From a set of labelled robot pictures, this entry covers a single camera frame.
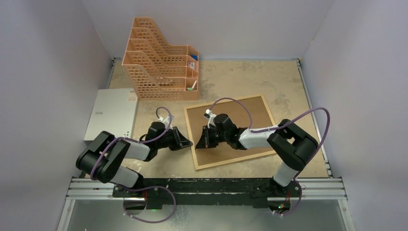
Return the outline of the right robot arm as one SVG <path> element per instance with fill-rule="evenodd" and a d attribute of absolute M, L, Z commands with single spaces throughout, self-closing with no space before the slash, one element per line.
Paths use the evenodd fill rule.
<path fill-rule="evenodd" d="M 315 138 L 291 120 L 284 119 L 277 126 L 251 130 L 237 127 L 227 114 L 219 114 L 203 126 L 195 148 L 215 148 L 222 142 L 235 150 L 272 148 L 282 160 L 270 183 L 271 192 L 277 196 L 288 191 L 289 183 L 321 147 Z"/>

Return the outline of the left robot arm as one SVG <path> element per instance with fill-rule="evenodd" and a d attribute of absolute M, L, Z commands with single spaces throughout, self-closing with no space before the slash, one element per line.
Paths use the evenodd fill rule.
<path fill-rule="evenodd" d="M 178 151 L 191 146 L 192 142 L 177 127 L 159 121 L 151 123 L 140 142 L 117 138 L 102 131 L 79 155 L 76 168 L 93 180 L 122 185 L 130 196 L 137 197 L 143 192 L 143 175 L 123 166 L 125 158 L 149 162 L 160 149 Z"/>

